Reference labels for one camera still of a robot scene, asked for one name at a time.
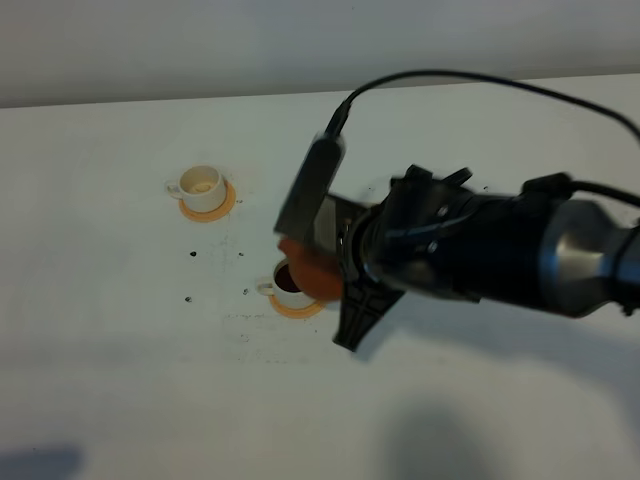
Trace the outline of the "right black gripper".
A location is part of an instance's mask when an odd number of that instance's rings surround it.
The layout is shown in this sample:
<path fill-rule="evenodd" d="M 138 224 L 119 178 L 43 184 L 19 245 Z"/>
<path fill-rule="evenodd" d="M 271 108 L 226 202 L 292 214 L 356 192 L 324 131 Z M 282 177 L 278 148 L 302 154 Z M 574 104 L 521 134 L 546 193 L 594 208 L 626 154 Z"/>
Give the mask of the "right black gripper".
<path fill-rule="evenodd" d="M 333 343 L 356 352 L 407 291 L 477 302 L 515 300 L 515 199 L 465 187 L 411 166 L 388 195 L 365 206 L 328 191 L 314 246 L 334 257 L 343 280 Z"/>

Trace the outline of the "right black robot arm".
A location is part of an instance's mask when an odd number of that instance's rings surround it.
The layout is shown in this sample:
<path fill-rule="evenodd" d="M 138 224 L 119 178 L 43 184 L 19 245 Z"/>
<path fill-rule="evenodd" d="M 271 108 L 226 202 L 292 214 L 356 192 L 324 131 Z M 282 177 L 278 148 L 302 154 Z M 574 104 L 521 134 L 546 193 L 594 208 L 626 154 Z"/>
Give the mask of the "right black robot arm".
<path fill-rule="evenodd" d="M 410 167 L 372 206 L 335 198 L 335 247 L 343 282 L 334 342 L 355 351 L 408 291 L 483 299 L 586 316 L 639 306 L 639 230 L 595 201 L 637 197 L 564 173 L 527 181 L 515 196 L 476 193 L 471 174 L 437 178 Z"/>

